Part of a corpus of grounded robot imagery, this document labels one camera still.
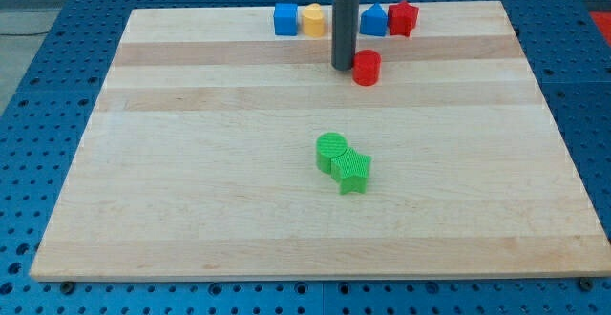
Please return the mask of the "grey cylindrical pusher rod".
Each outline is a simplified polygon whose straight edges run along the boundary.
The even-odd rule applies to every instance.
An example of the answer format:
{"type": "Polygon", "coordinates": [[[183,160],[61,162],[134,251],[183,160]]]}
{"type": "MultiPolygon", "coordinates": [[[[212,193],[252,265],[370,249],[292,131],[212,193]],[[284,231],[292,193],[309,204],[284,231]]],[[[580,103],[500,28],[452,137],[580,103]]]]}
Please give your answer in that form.
{"type": "Polygon", "coordinates": [[[338,71],[353,66],[360,0],[333,0],[331,65],[338,71]]]}

